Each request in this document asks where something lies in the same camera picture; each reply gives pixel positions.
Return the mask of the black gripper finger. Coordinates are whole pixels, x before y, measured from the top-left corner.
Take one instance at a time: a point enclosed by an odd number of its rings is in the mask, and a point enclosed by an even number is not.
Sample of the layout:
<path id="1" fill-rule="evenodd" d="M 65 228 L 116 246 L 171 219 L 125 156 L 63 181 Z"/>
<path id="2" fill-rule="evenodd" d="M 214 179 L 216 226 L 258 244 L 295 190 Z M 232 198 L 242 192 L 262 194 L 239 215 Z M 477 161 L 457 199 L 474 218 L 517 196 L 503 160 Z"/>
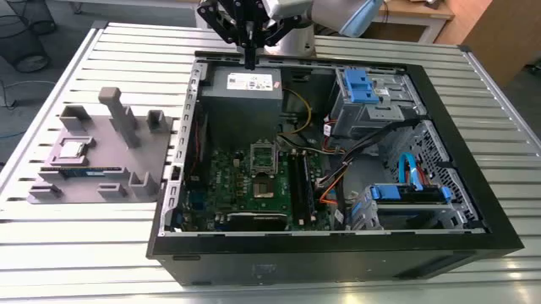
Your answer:
<path id="1" fill-rule="evenodd" d="M 244 68 L 251 69 L 251 38 L 244 1 L 200 1 L 196 12 L 227 44 L 243 49 Z"/>
<path id="2" fill-rule="evenodd" d="M 274 46 L 300 23 L 302 1 L 254 1 L 250 11 L 250 70 L 258 50 Z"/>

